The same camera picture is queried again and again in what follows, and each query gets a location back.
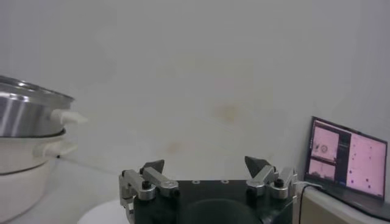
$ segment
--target pot handle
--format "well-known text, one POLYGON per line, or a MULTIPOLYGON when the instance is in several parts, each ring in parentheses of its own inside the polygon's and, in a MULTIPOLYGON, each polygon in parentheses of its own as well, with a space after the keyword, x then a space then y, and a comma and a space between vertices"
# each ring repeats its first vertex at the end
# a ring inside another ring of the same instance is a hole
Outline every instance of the pot handle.
POLYGON ((59 140, 55 142, 45 142, 38 145, 33 150, 34 157, 44 158, 44 157, 56 157, 63 156, 77 149, 75 143, 59 140))
POLYGON ((55 109, 51 112, 50 120, 57 121, 58 123, 65 124, 81 124, 86 123, 88 121, 87 118, 82 116, 81 114, 71 111, 71 110, 63 110, 63 109, 55 109))

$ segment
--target pink screen display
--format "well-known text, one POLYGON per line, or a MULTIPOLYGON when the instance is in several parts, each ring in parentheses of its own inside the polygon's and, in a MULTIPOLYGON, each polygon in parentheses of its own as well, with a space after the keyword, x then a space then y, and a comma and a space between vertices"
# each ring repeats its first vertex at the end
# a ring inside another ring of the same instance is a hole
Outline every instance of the pink screen display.
MULTIPOLYGON (((386 144, 321 121, 316 121, 316 123, 340 130, 351 136, 346 185, 369 194, 383 196, 386 144)), ((338 133, 314 127, 309 174, 329 180, 335 179, 339 143, 338 133), (313 158, 328 161, 329 164, 313 158)))
POLYGON ((311 175, 315 175, 329 180, 334 180, 335 170, 335 166, 331 166, 313 159, 310 160, 309 174, 311 175))
POLYGON ((335 162, 337 148, 339 144, 339 134, 316 127, 314 129, 313 149, 311 156, 335 162))
POLYGON ((352 134, 347 186, 383 196, 386 144, 352 134))

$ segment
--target laptop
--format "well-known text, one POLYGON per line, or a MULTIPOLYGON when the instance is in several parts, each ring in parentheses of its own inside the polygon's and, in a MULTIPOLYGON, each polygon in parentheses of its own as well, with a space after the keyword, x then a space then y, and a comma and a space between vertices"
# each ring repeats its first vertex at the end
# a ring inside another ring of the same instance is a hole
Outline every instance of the laptop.
POLYGON ((373 217, 390 222, 385 203, 388 143, 318 117, 311 123, 305 180, 373 217))

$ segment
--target white table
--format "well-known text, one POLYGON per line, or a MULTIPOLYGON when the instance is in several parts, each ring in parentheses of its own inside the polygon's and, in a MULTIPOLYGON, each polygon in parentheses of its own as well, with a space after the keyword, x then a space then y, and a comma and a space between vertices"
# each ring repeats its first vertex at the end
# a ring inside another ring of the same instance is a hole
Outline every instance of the white table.
MULTIPOLYGON (((370 217, 343 202, 328 196, 312 187, 305 189, 302 204, 302 224, 306 223, 356 223, 356 224, 389 224, 370 217)), ((296 204, 294 223, 298 223, 299 201, 296 204)))

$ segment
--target white wall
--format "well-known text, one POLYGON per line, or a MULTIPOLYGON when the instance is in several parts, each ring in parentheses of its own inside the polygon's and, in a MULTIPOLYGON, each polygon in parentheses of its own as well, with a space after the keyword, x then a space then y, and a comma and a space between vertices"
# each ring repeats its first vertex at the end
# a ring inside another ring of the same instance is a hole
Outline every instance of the white wall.
POLYGON ((164 158, 173 178, 244 178, 244 155, 301 169, 311 115, 390 140, 389 9, 3 0, 0 66, 77 99, 90 123, 68 129, 68 159, 119 173, 164 158))

